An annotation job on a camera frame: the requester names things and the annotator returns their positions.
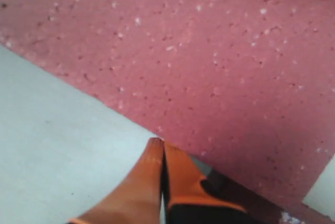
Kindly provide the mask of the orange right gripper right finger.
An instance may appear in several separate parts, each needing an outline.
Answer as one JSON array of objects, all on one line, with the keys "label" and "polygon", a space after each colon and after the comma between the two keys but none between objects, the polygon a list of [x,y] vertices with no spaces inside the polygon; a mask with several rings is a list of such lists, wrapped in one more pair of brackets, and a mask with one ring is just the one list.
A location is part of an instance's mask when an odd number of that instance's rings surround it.
[{"label": "orange right gripper right finger", "polygon": [[246,209],[214,195],[206,176],[181,149],[164,143],[166,223],[261,223]]}]

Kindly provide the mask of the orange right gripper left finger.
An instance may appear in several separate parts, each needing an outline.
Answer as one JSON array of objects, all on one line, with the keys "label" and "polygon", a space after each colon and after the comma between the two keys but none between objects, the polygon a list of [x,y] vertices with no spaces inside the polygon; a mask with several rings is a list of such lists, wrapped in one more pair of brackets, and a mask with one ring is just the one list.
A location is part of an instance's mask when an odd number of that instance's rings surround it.
[{"label": "orange right gripper left finger", "polygon": [[159,223],[164,144],[151,138],[122,182],[97,205],[69,223]]}]

